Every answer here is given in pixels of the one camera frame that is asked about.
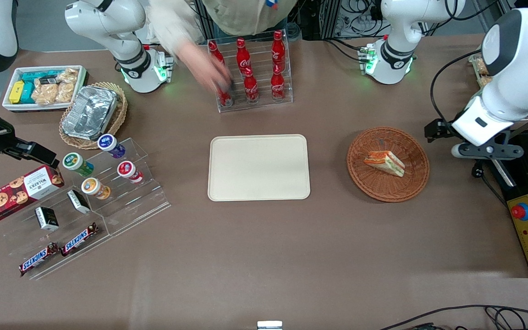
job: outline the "red-lidded cup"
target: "red-lidded cup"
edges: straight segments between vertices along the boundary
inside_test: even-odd
[[[139,183],[144,180],[144,175],[136,169],[136,165],[129,160],[122,161],[117,166],[117,174],[120,177],[130,180],[132,183]]]

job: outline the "foil container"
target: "foil container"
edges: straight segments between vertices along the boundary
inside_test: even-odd
[[[74,138],[96,141],[107,129],[119,96],[113,90],[84,86],[79,90],[62,130]]]

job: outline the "human hand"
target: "human hand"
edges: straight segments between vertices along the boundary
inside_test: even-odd
[[[178,48],[176,55],[206,90],[216,93],[217,88],[227,91],[231,86],[231,74],[228,68],[196,44],[185,41]]]

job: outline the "coca-cola logo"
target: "coca-cola logo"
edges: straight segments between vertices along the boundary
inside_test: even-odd
[[[257,92],[257,91],[258,91],[258,85],[257,84],[255,84],[254,87],[252,87],[252,88],[247,88],[246,87],[246,93],[248,93],[248,94],[253,94],[253,93]]]

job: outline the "sleeve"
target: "sleeve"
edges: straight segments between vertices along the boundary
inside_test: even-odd
[[[155,34],[167,52],[176,54],[180,44],[195,42],[201,31],[195,20],[196,13],[189,6],[190,0],[150,0],[148,7],[149,29]]]

